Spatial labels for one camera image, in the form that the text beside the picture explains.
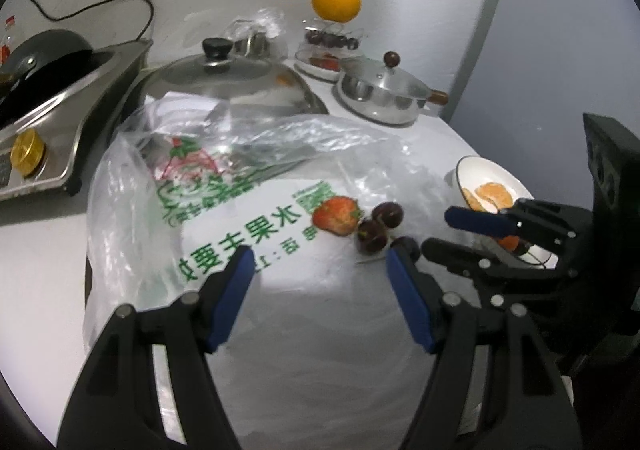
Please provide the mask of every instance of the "strawberry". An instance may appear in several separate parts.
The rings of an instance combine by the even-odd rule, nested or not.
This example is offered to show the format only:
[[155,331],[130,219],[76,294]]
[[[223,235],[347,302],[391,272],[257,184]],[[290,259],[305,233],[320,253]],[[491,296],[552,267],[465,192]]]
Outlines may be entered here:
[[332,234],[346,237],[358,227],[362,211],[350,197],[336,196],[322,203],[311,217],[314,226]]

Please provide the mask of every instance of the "cable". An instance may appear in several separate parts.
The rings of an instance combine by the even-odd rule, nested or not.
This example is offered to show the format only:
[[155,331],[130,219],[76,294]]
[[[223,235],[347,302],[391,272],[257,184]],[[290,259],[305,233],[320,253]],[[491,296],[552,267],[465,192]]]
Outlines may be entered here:
[[[31,4],[33,4],[36,8],[38,8],[38,11],[42,14],[42,16],[47,20],[49,20],[50,22],[62,22],[63,20],[73,18],[81,13],[84,13],[85,11],[92,10],[93,8],[97,8],[98,6],[109,4],[110,2],[115,2],[116,0],[101,0],[100,2],[96,2],[95,4],[82,8],[82,10],[78,10],[75,13],[71,13],[61,17],[51,16],[49,13],[47,13],[44,10],[44,8],[40,5],[40,3],[37,0],[28,0],[28,1],[30,1]],[[145,2],[149,7],[149,20],[146,21],[145,27],[143,27],[140,34],[136,37],[136,40],[140,40],[142,36],[146,33],[146,30],[149,29],[149,26],[151,26],[151,23],[153,22],[154,16],[156,14],[156,7],[154,6],[151,0],[142,0],[142,1]]]

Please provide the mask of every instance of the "blue gripper pad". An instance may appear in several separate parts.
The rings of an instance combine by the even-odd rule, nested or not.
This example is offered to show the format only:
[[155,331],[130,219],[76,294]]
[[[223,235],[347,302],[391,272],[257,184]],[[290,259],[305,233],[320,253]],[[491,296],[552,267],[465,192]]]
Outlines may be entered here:
[[207,339],[207,345],[211,352],[215,352],[220,344],[229,340],[231,329],[236,322],[236,317],[244,302],[249,284],[254,278],[255,256],[252,250],[246,250],[236,267],[236,271],[229,278],[225,290],[213,308],[211,327],[212,331]]
[[414,341],[424,347],[428,353],[433,353],[435,341],[431,333],[429,309],[420,297],[407,268],[394,249],[386,252],[386,276],[391,282],[400,309],[402,309],[404,321],[408,325]]

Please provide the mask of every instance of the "bottle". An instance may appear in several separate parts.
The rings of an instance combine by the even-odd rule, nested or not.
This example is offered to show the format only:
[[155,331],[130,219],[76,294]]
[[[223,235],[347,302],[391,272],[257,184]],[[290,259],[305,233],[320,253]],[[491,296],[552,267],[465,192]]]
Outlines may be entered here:
[[4,35],[0,42],[0,65],[6,62],[20,42],[22,42],[22,31],[15,25],[15,15],[10,16],[4,23]]

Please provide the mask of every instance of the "orange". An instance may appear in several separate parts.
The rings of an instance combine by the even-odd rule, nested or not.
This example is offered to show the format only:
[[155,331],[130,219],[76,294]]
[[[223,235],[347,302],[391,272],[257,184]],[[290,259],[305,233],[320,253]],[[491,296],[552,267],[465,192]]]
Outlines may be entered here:
[[360,13],[360,0],[311,0],[311,5],[320,18],[346,23]]

